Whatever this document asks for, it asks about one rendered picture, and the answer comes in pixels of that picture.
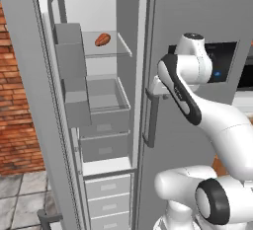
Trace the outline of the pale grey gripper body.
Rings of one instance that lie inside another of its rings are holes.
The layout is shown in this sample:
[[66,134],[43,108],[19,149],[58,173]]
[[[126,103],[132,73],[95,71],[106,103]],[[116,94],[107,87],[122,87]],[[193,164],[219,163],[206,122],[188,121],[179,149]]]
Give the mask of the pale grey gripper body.
[[161,82],[158,76],[155,76],[153,78],[149,91],[151,92],[152,95],[162,97],[163,99],[168,99],[170,96],[168,89]]

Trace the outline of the clear freezer bin drawer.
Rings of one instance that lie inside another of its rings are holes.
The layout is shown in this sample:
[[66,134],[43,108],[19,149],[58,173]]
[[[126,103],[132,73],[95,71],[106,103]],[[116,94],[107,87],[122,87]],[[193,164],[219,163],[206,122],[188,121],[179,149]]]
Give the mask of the clear freezer bin drawer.
[[128,131],[130,103],[119,77],[88,81],[92,124],[111,126],[111,132]]

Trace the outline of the clear glass freezer shelf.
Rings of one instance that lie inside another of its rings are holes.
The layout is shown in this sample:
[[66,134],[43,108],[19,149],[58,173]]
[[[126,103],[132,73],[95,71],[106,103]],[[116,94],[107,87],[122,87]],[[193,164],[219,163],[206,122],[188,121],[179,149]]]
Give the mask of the clear glass freezer shelf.
[[100,32],[82,33],[84,53],[87,58],[132,56],[130,48],[119,32],[110,31],[111,40],[106,45],[96,46],[95,40],[99,35]]

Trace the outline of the grey freezer drawer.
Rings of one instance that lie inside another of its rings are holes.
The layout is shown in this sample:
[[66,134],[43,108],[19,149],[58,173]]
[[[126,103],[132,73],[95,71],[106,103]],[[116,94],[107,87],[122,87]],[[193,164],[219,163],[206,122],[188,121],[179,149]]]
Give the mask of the grey freezer drawer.
[[84,162],[124,157],[127,154],[128,133],[117,133],[91,138],[81,138]]

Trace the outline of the grey open freezer door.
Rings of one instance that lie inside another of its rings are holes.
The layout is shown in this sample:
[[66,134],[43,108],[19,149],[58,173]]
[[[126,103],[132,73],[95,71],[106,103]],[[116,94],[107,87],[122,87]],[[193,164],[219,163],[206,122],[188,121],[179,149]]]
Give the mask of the grey open freezer door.
[[50,20],[50,0],[0,0],[62,230],[90,230],[77,131],[69,128]]

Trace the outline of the grey fridge cabinet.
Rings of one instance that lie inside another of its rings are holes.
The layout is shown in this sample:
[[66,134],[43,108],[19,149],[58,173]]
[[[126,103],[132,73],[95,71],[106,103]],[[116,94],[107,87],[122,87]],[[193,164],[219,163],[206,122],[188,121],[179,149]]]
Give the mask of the grey fridge cabinet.
[[[146,23],[146,0],[50,0],[42,13],[51,23],[54,48],[56,44],[55,25],[64,23],[77,23],[83,32],[109,33],[116,31],[121,34],[132,56],[97,57],[85,56],[88,81],[96,78],[119,77],[130,103],[128,131],[111,132],[109,124],[91,124],[74,128],[77,131],[79,148],[78,159],[82,164],[82,175],[86,194],[87,213],[89,216],[90,230],[91,218],[89,213],[86,181],[130,174],[129,188],[129,229],[135,230],[135,194],[136,176],[138,167],[138,149],[141,141],[142,122],[142,76],[144,74],[144,41]],[[84,162],[81,138],[91,138],[117,133],[128,133],[127,154],[124,157]]]

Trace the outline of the grey closed fridge door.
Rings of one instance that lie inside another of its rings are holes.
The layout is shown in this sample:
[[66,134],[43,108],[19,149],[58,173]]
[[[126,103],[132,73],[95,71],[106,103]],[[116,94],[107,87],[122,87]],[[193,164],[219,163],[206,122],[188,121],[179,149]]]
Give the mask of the grey closed fridge door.
[[143,141],[148,133],[150,101],[145,89],[157,74],[157,64],[170,45],[185,33],[204,37],[205,44],[235,42],[225,82],[193,85],[206,100],[233,106],[232,101],[253,39],[253,0],[147,0],[144,74],[142,76],[141,141],[135,194],[135,230],[153,230],[167,201],[155,190],[155,177],[167,170],[210,166],[220,177],[228,174],[204,132],[189,123],[170,95],[159,97],[154,147]]

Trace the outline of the grey short door bin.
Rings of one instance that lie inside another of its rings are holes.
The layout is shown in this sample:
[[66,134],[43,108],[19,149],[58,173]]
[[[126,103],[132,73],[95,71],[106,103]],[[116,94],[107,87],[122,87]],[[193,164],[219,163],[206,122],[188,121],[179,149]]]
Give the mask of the grey short door bin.
[[91,113],[84,78],[66,78],[62,80],[64,104],[69,127],[81,127],[91,124]]

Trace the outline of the black built-in oven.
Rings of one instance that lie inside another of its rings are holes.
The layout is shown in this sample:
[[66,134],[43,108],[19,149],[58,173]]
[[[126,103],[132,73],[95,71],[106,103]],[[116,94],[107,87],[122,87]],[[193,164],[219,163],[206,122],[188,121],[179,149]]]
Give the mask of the black built-in oven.
[[232,104],[247,116],[253,116],[253,40]]

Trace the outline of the grey tall door bin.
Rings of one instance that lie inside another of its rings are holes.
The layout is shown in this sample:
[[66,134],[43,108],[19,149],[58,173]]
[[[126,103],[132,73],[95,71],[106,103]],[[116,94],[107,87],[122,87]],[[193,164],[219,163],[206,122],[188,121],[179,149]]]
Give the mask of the grey tall door bin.
[[64,23],[55,25],[56,57],[61,78],[87,75],[83,39],[80,25]]

